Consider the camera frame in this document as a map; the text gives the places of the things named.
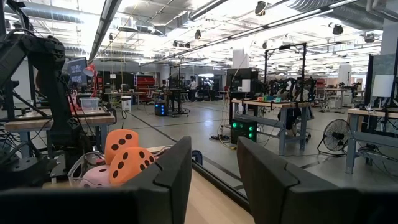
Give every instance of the plush dice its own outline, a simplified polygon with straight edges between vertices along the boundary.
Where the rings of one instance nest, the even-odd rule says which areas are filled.
[[[139,146],[139,135],[135,131],[126,129],[111,131],[105,143],[106,165],[111,165],[113,158],[121,149],[136,146]]]
[[[108,165],[94,167],[83,175],[83,180],[79,183],[79,186],[84,188],[109,187],[111,185],[109,171]]]
[[[122,185],[155,161],[152,153],[142,147],[121,149],[111,163],[110,182]]]

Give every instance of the black fan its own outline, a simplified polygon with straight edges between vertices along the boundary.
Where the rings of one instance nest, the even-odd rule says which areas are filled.
[[[330,122],[324,132],[321,142],[318,145],[318,152],[320,154],[327,154],[329,156],[345,156],[344,148],[347,146],[348,138],[350,136],[349,124],[343,119],[337,119]],[[321,143],[324,143],[328,152],[319,150]]]

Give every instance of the ceiling beam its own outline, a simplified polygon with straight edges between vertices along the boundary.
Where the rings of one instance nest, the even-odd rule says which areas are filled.
[[[90,57],[88,59],[89,62],[94,59],[98,49],[100,49],[106,31],[108,31],[121,2],[122,0],[105,0],[104,8],[102,8],[101,17],[99,18],[99,24],[95,34],[93,47],[91,48]]]

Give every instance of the white wall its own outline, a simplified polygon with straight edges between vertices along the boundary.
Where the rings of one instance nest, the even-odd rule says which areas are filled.
[[[27,60],[23,61],[19,68],[15,71],[14,75],[11,77],[12,81],[19,81],[19,86],[14,90],[23,99],[30,100],[30,83],[29,83],[29,70],[27,66]],[[20,100],[14,97],[15,103],[21,103]]]

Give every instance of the ceiling light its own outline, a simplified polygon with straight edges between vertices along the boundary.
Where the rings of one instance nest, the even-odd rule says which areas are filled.
[[[333,34],[334,35],[341,35],[344,32],[344,29],[341,25],[335,25],[333,28]]]
[[[256,16],[263,16],[266,14],[266,3],[263,1],[259,1],[257,3],[256,9],[254,10]]]
[[[200,30],[197,30],[197,32],[195,33],[195,40],[199,40],[200,38],[201,38]]]

